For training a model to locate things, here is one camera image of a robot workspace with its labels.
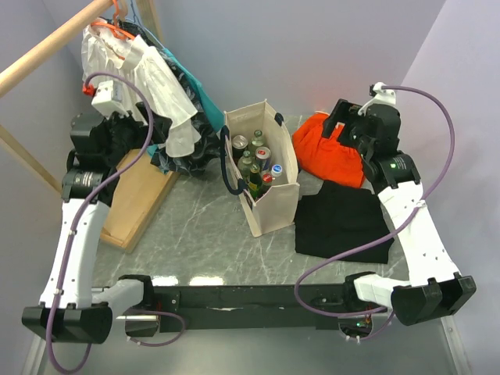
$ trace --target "orange folded shirt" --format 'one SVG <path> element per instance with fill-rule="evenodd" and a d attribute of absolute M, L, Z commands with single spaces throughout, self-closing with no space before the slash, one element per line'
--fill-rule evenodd
<path fill-rule="evenodd" d="M 316 113 L 293 134 L 298 163 L 303 170 L 322 180 L 360 188 L 365 179 L 361 158 L 354 148 L 337 142 L 344 126 L 338 124 L 328 139 L 321 137 L 327 117 L 326 113 Z"/>

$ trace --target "black can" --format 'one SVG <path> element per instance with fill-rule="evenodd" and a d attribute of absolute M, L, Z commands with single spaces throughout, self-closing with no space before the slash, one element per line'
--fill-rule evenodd
<path fill-rule="evenodd" d="M 248 147 L 248 140 L 242 135 L 236 135 L 233 137 L 231 144 L 233 146 L 233 160 L 238 164 L 238 160 L 243 156 L 243 152 Z"/>

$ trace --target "bottle cap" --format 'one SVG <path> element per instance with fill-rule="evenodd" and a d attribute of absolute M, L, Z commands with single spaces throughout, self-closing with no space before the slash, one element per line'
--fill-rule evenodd
<path fill-rule="evenodd" d="M 283 168 L 279 164 L 273 165 L 273 168 L 271 170 L 271 174 L 273 177 L 279 177 L 283 173 Z"/>
<path fill-rule="evenodd" d="M 262 182 L 266 182 L 266 183 L 273 182 L 273 176 L 271 176 L 268 173 L 264 174 L 262 176 Z"/>

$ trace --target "gray marble surface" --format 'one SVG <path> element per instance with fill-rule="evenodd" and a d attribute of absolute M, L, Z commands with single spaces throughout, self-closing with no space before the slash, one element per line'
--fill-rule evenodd
<path fill-rule="evenodd" d="M 287 116 L 285 123 L 292 133 L 304 119 Z M 298 182 L 301 195 L 317 193 L 322 184 L 304 171 Z M 294 226 L 254 238 L 240 200 L 224 186 L 217 159 L 203 178 L 179 178 L 132 254 L 99 245 L 94 286 L 111 285 L 127 273 L 151 275 L 162 285 L 293 284 L 321 261 L 295 253 Z M 398 241 L 387 265 L 334 262 L 305 282 L 341 283 L 346 275 L 367 270 L 406 280 L 408 267 Z"/>

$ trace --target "wooden shelf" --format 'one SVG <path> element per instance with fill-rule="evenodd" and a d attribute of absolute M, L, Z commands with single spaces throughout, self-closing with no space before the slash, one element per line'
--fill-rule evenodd
<path fill-rule="evenodd" d="M 121 161 L 118 169 L 138 153 L 133 150 Z M 132 252 L 149 222 L 179 177 L 177 172 L 163 174 L 143 155 L 125 172 L 115 191 L 101 239 L 125 252 Z"/>

